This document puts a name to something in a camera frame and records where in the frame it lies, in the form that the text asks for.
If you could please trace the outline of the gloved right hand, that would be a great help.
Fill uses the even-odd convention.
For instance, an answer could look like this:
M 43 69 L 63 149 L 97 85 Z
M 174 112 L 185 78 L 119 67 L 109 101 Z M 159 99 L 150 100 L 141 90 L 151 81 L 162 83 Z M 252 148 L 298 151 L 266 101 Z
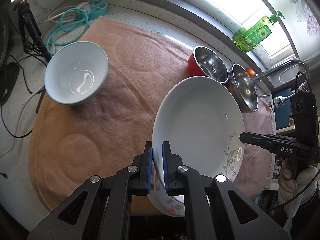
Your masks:
M 293 200 L 291 203 L 284 206 L 284 210 L 289 219 L 292 219 L 301 204 L 305 204 L 314 195 L 317 189 L 317 181 L 313 181 L 309 187 L 308 183 L 316 176 L 317 168 L 310 166 L 301 172 L 298 172 L 297 161 L 286 158 L 281 168 L 278 183 L 278 202 L 284 204 L 300 193 L 303 189 L 305 191 Z

